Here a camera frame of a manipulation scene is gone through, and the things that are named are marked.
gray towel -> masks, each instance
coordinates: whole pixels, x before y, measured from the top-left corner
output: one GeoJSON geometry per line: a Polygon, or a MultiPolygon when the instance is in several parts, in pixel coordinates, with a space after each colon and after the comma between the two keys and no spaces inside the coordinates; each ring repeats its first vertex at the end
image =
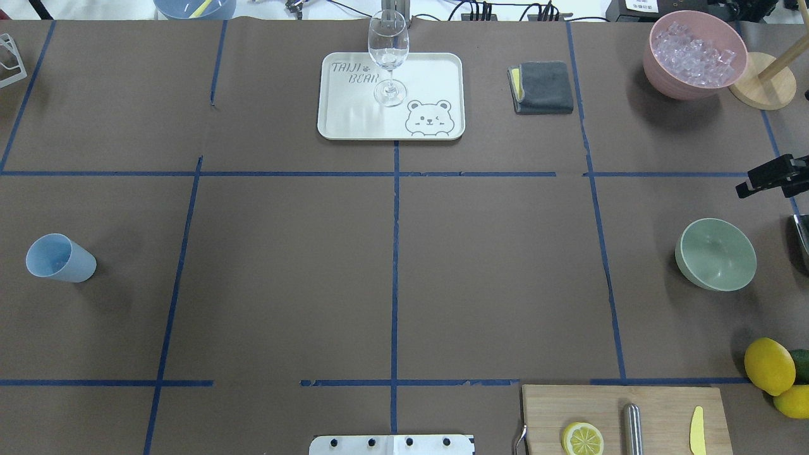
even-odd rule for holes
{"type": "Polygon", "coordinates": [[[508,69],[509,87],[518,114],[572,113],[573,93],[564,62],[525,62],[508,69]],[[519,70],[519,81],[514,80],[519,70]],[[522,93],[515,87],[519,85],[522,93]]]}

glass base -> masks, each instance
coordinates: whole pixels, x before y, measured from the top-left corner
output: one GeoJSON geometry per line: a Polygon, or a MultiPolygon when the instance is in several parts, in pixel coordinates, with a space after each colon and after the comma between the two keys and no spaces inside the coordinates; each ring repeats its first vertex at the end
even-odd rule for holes
{"type": "Polygon", "coordinates": [[[406,96],[407,89],[401,81],[396,79],[385,79],[374,87],[374,98],[386,108],[402,104],[406,96]]]}

lemon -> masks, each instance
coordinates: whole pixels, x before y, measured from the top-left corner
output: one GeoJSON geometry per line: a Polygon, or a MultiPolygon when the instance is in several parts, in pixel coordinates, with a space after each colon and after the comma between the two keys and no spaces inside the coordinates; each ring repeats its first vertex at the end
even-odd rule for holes
{"type": "Polygon", "coordinates": [[[795,383],[795,362],[790,352],[770,338],[759,338],[744,352],[744,371],[750,381],[774,397],[795,383]]]}
{"type": "Polygon", "coordinates": [[[586,422],[573,422],[561,435],[561,446],[567,455],[601,455],[604,437],[598,428],[586,422]]]}
{"type": "Polygon", "coordinates": [[[793,385],[773,398],[775,407],[792,419],[809,419],[809,385],[793,385]]]}

blue tape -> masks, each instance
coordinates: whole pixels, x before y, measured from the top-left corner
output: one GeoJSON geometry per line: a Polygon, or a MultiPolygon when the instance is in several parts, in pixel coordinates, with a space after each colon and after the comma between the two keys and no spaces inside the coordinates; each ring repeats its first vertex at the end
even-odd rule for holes
{"type": "Polygon", "coordinates": [[[451,387],[458,385],[507,387],[519,384],[519,379],[400,379],[398,382],[403,387],[451,387]]]}
{"type": "Polygon", "coordinates": [[[174,326],[174,315],[177,308],[177,298],[180,294],[180,279],[183,275],[185,265],[185,252],[188,248],[188,232],[191,230],[191,219],[194,215],[194,204],[197,201],[197,188],[200,182],[200,172],[202,170],[202,157],[197,160],[197,170],[194,172],[194,183],[191,187],[191,198],[188,202],[188,214],[185,216],[185,229],[183,230],[183,242],[180,246],[180,260],[177,261],[177,272],[174,278],[174,289],[172,291],[172,303],[168,309],[168,320],[166,321],[166,333],[163,336],[163,349],[160,352],[160,365],[157,371],[157,382],[155,395],[152,398],[152,409],[149,415],[149,426],[146,429],[146,443],[143,446],[143,455],[148,455],[151,451],[152,436],[155,432],[155,421],[157,419],[157,409],[160,403],[161,383],[163,374],[166,371],[166,358],[168,357],[168,347],[172,340],[172,327],[174,326]]]}
{"type": "MultiPolygon", "coordinates": [[[[773,147],[773,153],[775,154],[775,157],[778,158],[779,156],[781,156],[781,151],[778,150],[778,142],[775,140],[773,127],[769,124],[769,115],[767,115],[767,111],[763,109],[761,110],[761,120],[764,121],[764,128],[767,130],[769,145],[773,147]]],[[[790,205],[792,206],[793,213],[795,213],[796,215],[801,214],[801,210],[798,209],[798,203],[795,201],[795,198],[790,198],[790,205]]]]}
{"type": "Polygon", "coordinates": [[[48,46],[50,45],[50,39],[53,36],[53,29],[56,28],[57,21],[51,21],[51,26],[48,29],[48,35],[45,37],[45,43],[42,45],[42,50],[40,51],[40,58],[36,61],[36,66],[34,67],[34,72],[31,73],[31,80],[28,81],[28,88],[25,90],[25,96],[23,96],[23,102],[19,106],[19,112],[17,113],[17,118],[14,120],[14,126],[11,128],[11,134],[9,134],[8,142],[6,143],[6,150],[2,154],[2,159],[0,159],[0,172],[6,167],[6,161],[8,160],[8,154],[11,152],[11,146],[14,144],[14,138],[17,136],[17,129],[19,128],[19,122],[23,119],[23,113],[25,113],[25,106],[28,105],[28,98],[31,97],[31,90],[34,88],[34,82],[36,82],[36,76],[40,73],[40,68],[42,67],[42,61],[45,59],[45,52],[48,51],[48,46]]]}
{"type": "Polygon", "coordinates": [[[390,387],[389,379],[317,379],[301,381],[301,387],[390,387]]]}
{"type": "Polygon", "coordinates": [[[601,208],[599,206],[598,191],[595,187],[595,177],[593,170],[593,159],[590,153],[590,141],[587,139],[587,132],[584,129],[584,103],[582,102],[582,91],[578,81],[578,69],[576,67],[576,53],[573,46],[573,29],[570,23],[565,22],[567,27],[567,42],[570,49],[570,65],[573,68],[573,82],[576,88],[576,100],[578,102],[578,119],[582,127],[582,140],[584,148],[587,150],[587,176],[590,180],[590,192],[593,198],[593,210],[595,211],[595,226],[599,233],[599,246],[601,247],[601,263],[604,266],[604,275],[607,279],[607,291],[609,295],[610,313],[612,315],[612,338],[615,341],[615,352],[618,360],[618,372],[621,378],[626,378],[626,368],[624,366],[624,350],[621,347],[621,331],[618,328],[618,312],[615,307],[615,295],[612,292],[612,276],[609,271],[609,260],[607,258],[607,244],[604,241],[604,225],[601,222],[601,208]]]}
{"type": "Polygon", "coordinates": [[[155,434],[155,421],[157,419],[157,408],[160,403],[160,387],[155,387],[155,395],[152,397],[152,407],[149,413],[149,426],[146,427],[146,443],[143,445],[143,455],[149,455],[151,451],[152,436],[155,434]]]}
{"type": "Polygon", "coordinates": [[[216,53],[216,65],[214,65],[214,78],[210,82],[210,105],[214,105],[214,95],[216,94],[216,82],[219,79],[219,65],[222,63],[222,50],[225,48],[225,34],[227,33],[227,21],[222,21],[222,35],[219,36],[219,50],[216,53]]]}
{"type": "Polygon", "coordinates": [[[584,149],[587,154],[590,154],[590,139],[587,138],[587,132],[584,130],[584,101],[582,100],[582,89],[578,83],[578,67],[576,66],[576,51],[573,47],[573,28],[570,27],[570,22],[565,22],[567,28],[567,46],[570,51],[570,69],[573,71],[573,82],[576,90],[576,104],[578,106],[578,122],[582,129],[582,139],[584,140],[584,149]]]}
{"type": "Polygon", "coordinates": [[[767,130],[767,137],[769,138],[769,145],[773,147],[773,153],[775,153],[775,157],[781,156],[781,152],[778,150],[778,144],[775,142],[775,134],[773,134],[773,127],[769,124],[769,116],[767,115],[767,111],[761,110],[761,120],[764,121],[764,128],[767,130]]]}
{"type": "Polygon", "coordinates": [[[214,382],[210,380],[189,381],[189,380],[163,380],[161,387],[213,387],[214,382]]]}
{"type": "Polygon", "coordinates": [[[746,172],[587,172],[593,177],[733,177],[747,178],[746,172]]]}
{"type": "Polygon", "coordinates": [[[647,377],[647,378],[599,378],[591,379],[590,385],[708,385],[749,384],[746,377],[647,377]]]}
{"type": "Polygon", "coordinates": [[[393,141],[393,263],[391,292],[391,434],[396,434],[399,379],[399,141],[393,141]]]}
{"type": "Polygon", "coordinates": [[[300,381],[301,387],[452,387],[457,385],[507,387],[514,384],[519,384],[519,379],[397,379],[395,381],[389,379],[317,379],[300,381]]]}
{"type": "Polygon", "coordinates": [[[205,171],[203,177],[393,177],[393,172],[205,171]]]}
{"type": "Polygon", "coordinates": [[[3,171],[3,176],[154,176],[154,177],[191,177],[189,171],[3,171]]]}
{"type": "Polygon", "coordinates": [[[0,379],[2,387],[155,387],[157,381],[104,379],[0,379]]]}
{"type": "Polygon", "coordinates": [[[402,172],[402,177],[555,177],[555,172],[402,172]]]}

yellow knife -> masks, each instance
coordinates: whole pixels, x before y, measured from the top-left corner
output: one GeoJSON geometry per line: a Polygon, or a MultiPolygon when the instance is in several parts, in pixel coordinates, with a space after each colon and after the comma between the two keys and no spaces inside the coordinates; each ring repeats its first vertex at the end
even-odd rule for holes
{"type": "Polygon", "coordinates": [[[705,426],[702,419],[702,406],[694,408],[691,418],[691,453],[705,455],[705,426]]]}

